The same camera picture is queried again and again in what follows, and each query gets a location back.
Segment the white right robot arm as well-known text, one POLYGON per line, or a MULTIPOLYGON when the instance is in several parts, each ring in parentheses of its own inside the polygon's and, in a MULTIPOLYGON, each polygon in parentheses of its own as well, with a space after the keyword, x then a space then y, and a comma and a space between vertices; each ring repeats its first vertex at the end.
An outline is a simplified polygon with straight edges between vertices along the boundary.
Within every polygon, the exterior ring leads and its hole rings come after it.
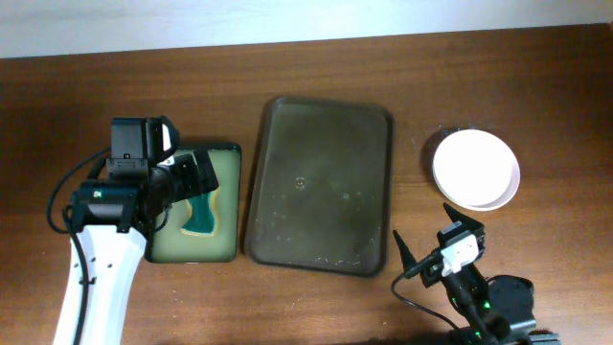
POLYGON ((485 254, 485 225, 445 203, 451 224, 437 233, 439 246, 416 260, 398 233, 393 232, 402 272, 390 286, 402 303, 434 316, 451 327, 435 335, 441 344, 559 344, 560 336, 539 330, 534 317, 534 283, 513 275, 485 277, 475 263, 485 254), (451 307, 467 322, 463 328, 439 312, 397 292, 402 280, 420 277, 425 288, 443 284, 451 307))

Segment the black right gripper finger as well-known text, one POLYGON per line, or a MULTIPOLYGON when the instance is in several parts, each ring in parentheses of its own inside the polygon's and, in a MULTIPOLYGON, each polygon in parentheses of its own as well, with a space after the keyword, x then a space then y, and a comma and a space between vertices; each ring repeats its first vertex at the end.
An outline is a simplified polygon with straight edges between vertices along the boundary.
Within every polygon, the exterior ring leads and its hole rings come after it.
POLYGON ((397 230, 393 231, 403 268, 403 277, 410 279, 415 276, 413 268, 417 261, 397 230))
POLYGON ((446 202, 443 203, 443 208, 452 222, 459 221, 462 225, 465 225, 472 232, 482 231, 485 228, 485 225, 482 222, 471 218, 465 214, 462 214, 446 202))

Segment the green yellow sponge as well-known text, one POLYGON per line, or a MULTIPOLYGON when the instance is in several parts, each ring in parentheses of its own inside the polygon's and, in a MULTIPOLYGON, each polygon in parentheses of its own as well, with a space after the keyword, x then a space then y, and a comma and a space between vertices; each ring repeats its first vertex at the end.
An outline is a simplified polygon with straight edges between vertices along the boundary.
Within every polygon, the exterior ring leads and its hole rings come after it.
POLYGON ((181 231, 190 236, 212 236, 218 226, 217 198, 218 191, 189 198, 187 202, 191 207, 191 216, 182 226, 181 231))

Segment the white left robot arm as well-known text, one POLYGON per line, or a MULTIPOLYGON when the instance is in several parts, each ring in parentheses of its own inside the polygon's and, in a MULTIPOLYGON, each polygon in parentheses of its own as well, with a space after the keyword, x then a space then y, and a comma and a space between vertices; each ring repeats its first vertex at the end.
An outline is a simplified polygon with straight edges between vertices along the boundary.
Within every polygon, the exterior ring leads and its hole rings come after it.
POLYGON ((156 234, 215 229, 213 211, 202 211, 205 223, 198 225, 191 203, 218 187, 207 150, 174 154, 156 165, 165 189, 158 197, 140 185, 101 181, 104 150, 88 160, 94 166, 87 180, 62 210, 71 270, 56 344, 120 343, 133 278, 147 250, 158 246, 156 234))

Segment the pink plate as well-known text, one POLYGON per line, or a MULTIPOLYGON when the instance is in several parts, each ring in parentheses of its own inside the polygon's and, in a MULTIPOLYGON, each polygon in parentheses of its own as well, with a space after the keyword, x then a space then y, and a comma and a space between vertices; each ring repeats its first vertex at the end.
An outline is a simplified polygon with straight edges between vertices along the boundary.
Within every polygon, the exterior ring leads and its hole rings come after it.
POLYGON ((441 193, 456 205, 487 212, 515 197, 521 170, 502 139, 480 129, 462 129, 448 135, 435 149, 432 176, 441 193))

